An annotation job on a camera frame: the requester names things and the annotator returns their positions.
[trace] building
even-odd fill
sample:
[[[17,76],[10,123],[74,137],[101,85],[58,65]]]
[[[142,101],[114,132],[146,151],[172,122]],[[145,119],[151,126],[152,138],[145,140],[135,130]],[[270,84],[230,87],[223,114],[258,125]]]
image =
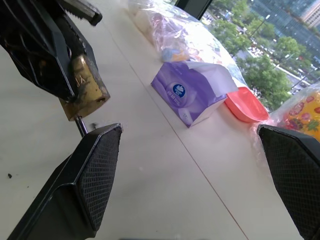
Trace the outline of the building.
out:
[[[301,17],[301,19],[310,27],[317,27],[320,25],[320,0],[316,1],[309,7]]]
[[[288,2],[287,9],[284,4],[286,1]],[[262,17],[270,15],[266,21],[274,25],[275,34],[278,37],[294,38],[313,54],[313,58],[316,61],[320,62],[320,39],[304,26],[302,22],[299,22],[291,12],[295,10],[296,14],[303,14],[309,11],[312,4],[315,4],[317,1],[318,0],[254,0],[251,9]]]

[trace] white table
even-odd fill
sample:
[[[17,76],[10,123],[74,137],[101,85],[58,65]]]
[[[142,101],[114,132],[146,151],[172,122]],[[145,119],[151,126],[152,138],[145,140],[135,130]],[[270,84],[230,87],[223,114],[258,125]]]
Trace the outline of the white table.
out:
[[[186,128],[150,83],[162,63],[116,0],[96,0],[91,43],[111,99],[85,118],[120,122],[116,177],[97,240],[300,240],[244,124],[222,105]],[[59,101],[23,79],[0,51],[0,239],[6,239],[81,137]]]

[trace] tissue box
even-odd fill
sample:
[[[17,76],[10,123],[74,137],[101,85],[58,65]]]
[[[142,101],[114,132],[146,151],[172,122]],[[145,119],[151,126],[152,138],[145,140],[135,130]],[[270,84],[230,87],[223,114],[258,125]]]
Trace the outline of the tissue box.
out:
[[[189,128],[210,117],[237,91],[229,71],[218,64],[165,62],[151,85]]]

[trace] pink plastic container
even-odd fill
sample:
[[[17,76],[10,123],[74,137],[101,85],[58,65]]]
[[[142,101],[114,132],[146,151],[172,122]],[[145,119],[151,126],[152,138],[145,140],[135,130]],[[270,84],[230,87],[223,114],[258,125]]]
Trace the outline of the pink plastic container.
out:
[[[228,93],[225,104],[236,118],[245,123],[257,123],[269,117],[265,107],[247,87]]]

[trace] clear plastic bag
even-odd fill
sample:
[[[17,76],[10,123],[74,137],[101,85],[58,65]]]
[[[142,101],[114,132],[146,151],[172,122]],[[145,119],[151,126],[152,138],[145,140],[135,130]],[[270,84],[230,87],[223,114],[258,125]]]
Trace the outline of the clear plastic bag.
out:
[[[320,142],[320,83],[302,89],[270,114],[266,121],[250,128],[252,146],[260,166],[268,167],[265,151],[257,134],[260,124],[277,126],[310,135]]]
[[[163,0],[128,0],[137,28],[154,45],[164,62],[194,61],[220,64],[247,85],[222,44],[196,18]]]

